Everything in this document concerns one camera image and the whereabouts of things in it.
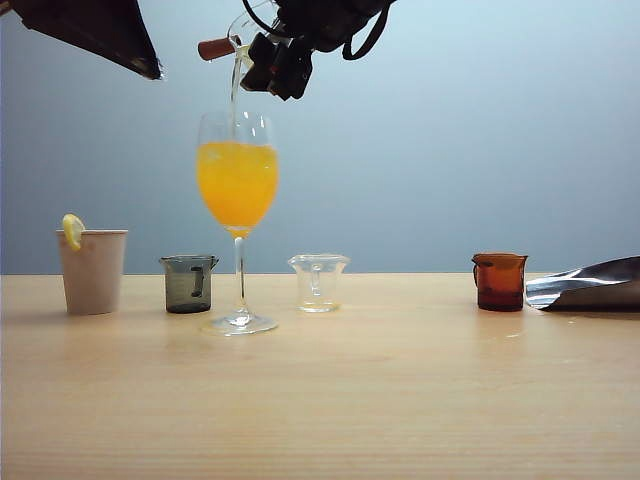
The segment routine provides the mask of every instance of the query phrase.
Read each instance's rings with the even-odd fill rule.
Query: paper cup
[[[85,230],[82,248],[71,250],[57,230],[67,312],[95,315],[114,312],[120,301],[127,230]]]

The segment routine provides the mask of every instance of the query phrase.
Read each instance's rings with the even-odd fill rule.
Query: measuring cup handle
[[[204,40],[198,43],[198,53],[203,60],[213,60],[233,53],[233,44],[228,38]]]
[[[192,297],[201,297],[202,296],[202,286],[204,285],[204,270],[202,267],[191,267],[191,271],[196,274],[196,284],[194,286],[193,292],[191,292]]]
[[[315,297],[322,295],[320,292],[320,272],[322,271],[322,265],[311,266],[311,293]]]

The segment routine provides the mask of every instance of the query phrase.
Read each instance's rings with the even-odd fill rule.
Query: gray measuring cup
[[[211,270],[218,263],[213,255],[162,257],[167,312],[195,313],[211,308]]]

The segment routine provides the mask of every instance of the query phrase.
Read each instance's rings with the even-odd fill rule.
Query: amber glass beaker
[[[478,287],[478,307],[513,312],[522,310],[526,255],[476,253],[473,278]]]

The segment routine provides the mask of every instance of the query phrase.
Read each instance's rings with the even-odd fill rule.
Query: orange juice
[[[198,147],[196,178],[213,216],[234,237],[262,219],[278,186],[278,155],[269,145],[235,141]]]

